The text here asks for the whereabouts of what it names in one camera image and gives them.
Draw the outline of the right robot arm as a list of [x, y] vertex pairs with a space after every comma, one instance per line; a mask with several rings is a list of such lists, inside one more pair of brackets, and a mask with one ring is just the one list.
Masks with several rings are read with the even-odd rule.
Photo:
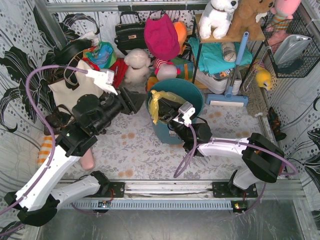
[[208, 122], [192, 123], [195, 108], [188, 101], [178, 103], [161, 98], [156, 116], [167, 124], [183, 142], [187, 156], [222, 156], [241, 158], [245, 167], [235, 170], [228, 181], [212, 183], [215, 198], [256, 198], [256, 183], [275, 183], [282, 170], [284, 153], [259, 133], [248, 138], [229, 139], [213, 137]]

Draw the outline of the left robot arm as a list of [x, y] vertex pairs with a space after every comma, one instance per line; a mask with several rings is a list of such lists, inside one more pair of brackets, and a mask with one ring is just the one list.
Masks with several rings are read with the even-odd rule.
[[5, 195], [5, 202], [18, 211], [22, 224], [40, 227], [48, 223], [65, 205], [87, 196], [114, 194], [110, 180], [101, 171], [93, 171], [85, 178], [66, 187], [56, 188], [65, 172], [97, 142], [112, 120], [120, 113], [136, 114], [147, 94], [125, 87], [102, 97], [81, 96], [72, 108], [74, 119], [52, 143], [52, 150], [20, 190]]

